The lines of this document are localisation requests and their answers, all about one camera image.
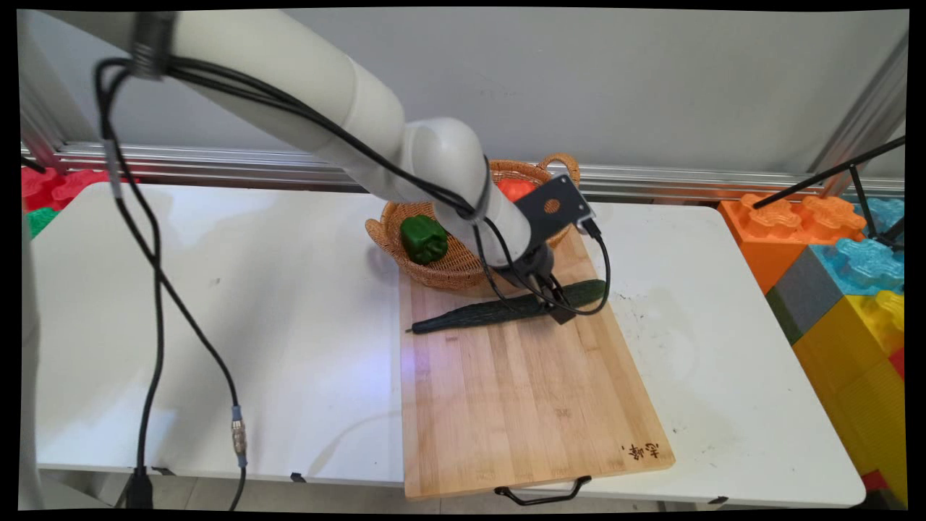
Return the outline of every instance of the white wall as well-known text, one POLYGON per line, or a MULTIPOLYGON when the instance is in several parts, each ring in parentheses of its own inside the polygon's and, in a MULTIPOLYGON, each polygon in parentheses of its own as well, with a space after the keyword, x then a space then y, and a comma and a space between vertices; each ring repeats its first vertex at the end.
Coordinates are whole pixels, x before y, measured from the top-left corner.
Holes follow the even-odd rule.
MULTIPOLYGON (((909 24, 906 10, 287 12, 392 87, 410 119, 466 121, 491 158, 790 172, 812 162, 909 24)), ((35 41, 95 121, 90 70, 115 48, 33 15, 35 41)), ((130 83, 114 120, 126 143, 289 149, 173 81, 130 83)))

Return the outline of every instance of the metal frame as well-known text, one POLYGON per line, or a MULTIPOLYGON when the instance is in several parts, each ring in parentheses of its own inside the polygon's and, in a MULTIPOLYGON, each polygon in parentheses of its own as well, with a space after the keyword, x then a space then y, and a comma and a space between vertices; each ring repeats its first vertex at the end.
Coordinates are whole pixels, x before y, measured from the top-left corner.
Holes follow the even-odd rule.
MULTIPOLYGON (((152 183, 213 184, 295 190, 362 192, 363 189, 339 167, 299 152, 223 150, 179 146, 124 146, 123 154, 132 171, 152 183)), ((62 172, 103 170, 103 147, 94 143, 62 146, 56 152, 62 172)), ((773 194, 796 184, 805 175, 777 172, 725 172, 708 170, 657 169, 643 167, 581 165, 582 193, 592 201, 653 198, 682 201, 739 199, 747 193, 773 194)), ((551 173, 566 172, 553 163, 551 173)), ((904 181, 864 180, 870 197, 903 197, 904 181)), ((811 186, 791 198, 819 195, 811 186)), ((854 191, 845 195, 852 199, 854 191)))
MULTIPOLYGON (((846 114, 808 172, 820 173, 867 150, 883 145, 907 117, 909 29, 846 114)), ((861 171, 864 164, 858 165, 861 171)), ((821 194, 838 196, 852 183, 847 172, 826 181, 821 194)))
POLYGON ((45 108, 28 78, 19 75, 19 145, 22 155, 45 167, 55 168, 64 133, 45 108))
MULTIPOLYGON (((906 113, 907 40, 905 35, 814 165, 833 164, 830 157, 849 154, 850 150, 864 147, 871 141, 881 139, 875 146, 880 145, 896 129, 892 121, 897 119, 898 113, 906 113)), ((29 79, 20 74, 19 130, 22 155, 62 173, 84 169, 104 170, 106 160, 102 146, 96 143, 67 142, 60 125, 37 93, 29 79)), ((342 169, 306 153, 182 146, 123 146, 123 153, 138 177, 151 183, 363 191, 342 169)), ((592 201, 674 200, 682 203, 738 199, 747 193, 774 194, 807 179, 807 174, 785 172, 618 165, 582 165, 581 168, 581 190, 592 201)), ((549 170, 556 173, 566 169, 554 163, 549 170)), ((869 197, 904 196, 903 179, 864 179, 863 184, 869 197)), ((842 190, 834 190, 831 186, 811 186, 790 198, 842 194, 842 190)), ((850 188, 843 197, 857 200, 854 188, 850 188)))

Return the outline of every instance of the red tomato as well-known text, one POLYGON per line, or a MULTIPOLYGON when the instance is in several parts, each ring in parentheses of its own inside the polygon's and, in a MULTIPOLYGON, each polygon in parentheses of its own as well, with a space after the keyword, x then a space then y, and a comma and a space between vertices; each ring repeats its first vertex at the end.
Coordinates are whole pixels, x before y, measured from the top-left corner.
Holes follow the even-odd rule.
POLYGON ((534 183, 523 179, 502 179, 498 182, 498 189, 505 194, 509 201, 515 202, 518 199, 530 194, 536 188, 534 183))

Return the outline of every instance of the white table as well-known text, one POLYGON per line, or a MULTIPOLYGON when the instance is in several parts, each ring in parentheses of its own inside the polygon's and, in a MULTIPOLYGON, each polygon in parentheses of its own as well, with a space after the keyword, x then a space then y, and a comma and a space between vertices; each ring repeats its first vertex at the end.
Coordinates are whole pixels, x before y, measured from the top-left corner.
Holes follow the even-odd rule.
MULTIPOLYGON (((248 476, 401 485, 398 271, 363 226, 384 203, 321 192, 144 191, 160 219, 164 269, 235 378, 248 476)), ((720 215, 593 206, 611 255, 611 305, 677 462, 594 479, 582 495, 861 502, 861 480, 720 215)), ((39 465, 128 472, 155 358, 150 267, 104 184, 84 190, 32 244, 39 465)), ((596 245, 587 247, 603 274, 596 245)), ((225 381, 165 301, 167 355, 146 463, 237 477, 225 381)))

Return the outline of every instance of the wooden cutting board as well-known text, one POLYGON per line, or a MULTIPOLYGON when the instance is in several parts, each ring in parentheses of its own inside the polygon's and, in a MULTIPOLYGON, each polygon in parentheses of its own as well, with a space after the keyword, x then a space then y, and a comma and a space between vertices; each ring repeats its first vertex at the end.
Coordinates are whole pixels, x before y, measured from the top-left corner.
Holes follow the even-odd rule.
MULTIPOLYGON (((554 273, 563 285, 597 277, 575 229, 555 255, 554 273)), ((488 285, 449 292, 404 274, 399 287, 403 331, 494 299, 488 285)), ((401 351, 409 499, 658 470, 675 462, 610 304, 564 325, 544 316, 404 333, 401 351)))

